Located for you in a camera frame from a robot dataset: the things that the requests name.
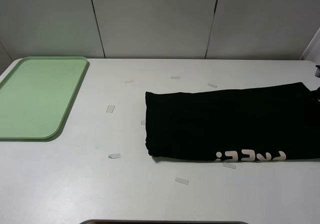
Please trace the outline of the light green plastic tray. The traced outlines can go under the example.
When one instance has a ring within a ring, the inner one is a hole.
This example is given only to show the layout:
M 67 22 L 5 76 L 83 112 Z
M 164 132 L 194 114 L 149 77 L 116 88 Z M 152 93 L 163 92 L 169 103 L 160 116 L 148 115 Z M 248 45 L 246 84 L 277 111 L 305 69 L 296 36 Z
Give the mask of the light green plastic tray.
M 26 57 L 0 83 L 1 141 L 51 141 L 62 132 L 89 67 L 84 57 Z

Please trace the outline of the black short sleeve t-shirt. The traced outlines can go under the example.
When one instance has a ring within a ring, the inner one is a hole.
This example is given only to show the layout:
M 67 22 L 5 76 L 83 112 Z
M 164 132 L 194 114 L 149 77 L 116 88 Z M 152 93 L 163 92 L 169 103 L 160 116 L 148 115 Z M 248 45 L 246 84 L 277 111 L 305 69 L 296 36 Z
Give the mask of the black short sleeve t-shirt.
M 152 157 L 283 161 L 320 156 L 320 94 L 303 83 L 201 93 L 145 94 Z

